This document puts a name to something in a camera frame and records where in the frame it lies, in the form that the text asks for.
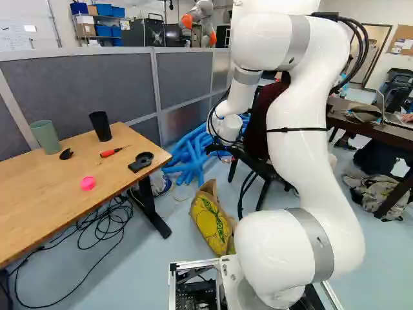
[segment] gray floor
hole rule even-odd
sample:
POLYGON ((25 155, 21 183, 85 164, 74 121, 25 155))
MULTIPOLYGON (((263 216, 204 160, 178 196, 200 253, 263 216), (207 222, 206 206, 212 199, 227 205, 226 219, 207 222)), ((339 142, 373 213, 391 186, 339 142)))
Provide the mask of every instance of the gray floor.
MULTIPOLYGON (((374 94, 350 90, 348 97, 370 103, 374 94)), ((357 136, 353 144, 362 147, 367 142, 366 137, 357 136)), ((351 161, 352 153, 333 147, 331 151, 338 158, 337 180, 351 200, 340 174, 351 161)), ((205 179, 217 179, 221 204, 236 217, 239 189, 249 169, 240 164, 232 183, 227 182, 228 170, 229 164, 213 161, 206 168, 205 179)), ((393 173, 402 176, 406 171, 407 166, 401 161, 393 173)), ((191 198, 184 202, 174 199, 181 191, 188 191, 193 197, 196 185, 176 188, 156 200, 158 212, 172 229, 169 239, 162 239, 136 211, 119 247, 102 261, 78 291, 49 309, 168 309, 168 263, 214 257, 188 215, 191 198)), ((262 180, 256 180, 245 195, 245 214, 254 210, 262 185, 262 180)), ((284 192, 280 184, 273 183, 264 209, 298 205, 299 199, 293 193, 284 192)), ((385 310, 413 307, 413 294, 410 292, 413 262, 410 226, 413 225, 413 217, 406 212, 404 222, 382 223, 358 205, 352 203, 352 207, 365 233, 367 254, 357 271, 330 281, 344 308, 385 310)), ((78 251, 76 240, 69 238, 56 250, 30 259, 19 275, 22 300, 31 305, 41 305, 63 296, 117 241, 107 241, 91 251, 78 251)))

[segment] green cup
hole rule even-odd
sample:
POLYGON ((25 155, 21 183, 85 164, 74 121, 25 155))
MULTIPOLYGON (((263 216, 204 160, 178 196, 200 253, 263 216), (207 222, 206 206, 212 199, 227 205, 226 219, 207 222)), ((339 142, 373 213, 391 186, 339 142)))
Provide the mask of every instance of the green cup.
POLYGON ((30 124, 30 129, 46 154, 52 155, 61 151, 59 138, 57 137, 52 121, 48 119, 35 121, 30 124))

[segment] screwdriver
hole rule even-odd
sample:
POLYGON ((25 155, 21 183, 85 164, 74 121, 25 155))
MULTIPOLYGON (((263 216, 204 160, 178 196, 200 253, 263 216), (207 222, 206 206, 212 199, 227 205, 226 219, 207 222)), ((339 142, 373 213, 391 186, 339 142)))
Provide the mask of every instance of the screwdriver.
POLYGON ((119 147, 119 148, 113 149, 113 150, 106 150, 106 151, 102 152, 100 155, 101 155, 102 158, 107 158, 107 157, 112 156, 113 154, 127 148, 127 147, 130 147, 130 146, 132 146, 132 144, 127 145, 126 147, 119 147))

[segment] paper bag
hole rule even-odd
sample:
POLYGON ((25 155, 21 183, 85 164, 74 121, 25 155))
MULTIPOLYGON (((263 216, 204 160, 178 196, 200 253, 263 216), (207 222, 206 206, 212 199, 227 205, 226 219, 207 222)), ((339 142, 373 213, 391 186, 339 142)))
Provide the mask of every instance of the paper bag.
POLYGON ((232 254, 234 219, 219 204, 216 180, 209 180, 192 200, 190 215, 210 248, 218 255, 232 254))

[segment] gray partition panel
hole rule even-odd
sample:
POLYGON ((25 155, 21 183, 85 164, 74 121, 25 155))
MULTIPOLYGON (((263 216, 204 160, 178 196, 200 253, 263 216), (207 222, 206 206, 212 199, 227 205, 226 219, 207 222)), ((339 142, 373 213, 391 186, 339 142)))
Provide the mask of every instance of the gray partition panel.
POLYGON ((162 119, 162 139, 164 145, 170 145, 182 138, 207 120, 209 98, 164 113, 162 119))
POLYGON ((0 161, 28 152, 25 138, 0 96, 0 161))
POLYGON ((146 139, 149 139, 156 145, 161 146, 161 141, 159 138, 159 130, 157 127, 157 117, 147 119, 146 121, 142 121, 141 123, 135 124, 130 126, 130 128, 134 129, 146 139))
POLYGON ((210 93, 212 52, 156 54, 161 108, 210 93))
POLYGON ((224 89, 228 84, 228 74, 230 72, 230 53, 216 52, 214 54, 214 64, 212 67, 212 91, 224 89))
POLYGON ((22 59, 0 63, 27 122, 51 119, 60 139, 88 130, 88 114, 130 121, 156 111, 150 54, 22 59))
POLYGON ((219 103, 220 101, 223 100, 223 96, 225 95, 226 92, 221 92, 219 94, 213 95, 211 98, 211 108, 216 105, 217 103, 219 103))

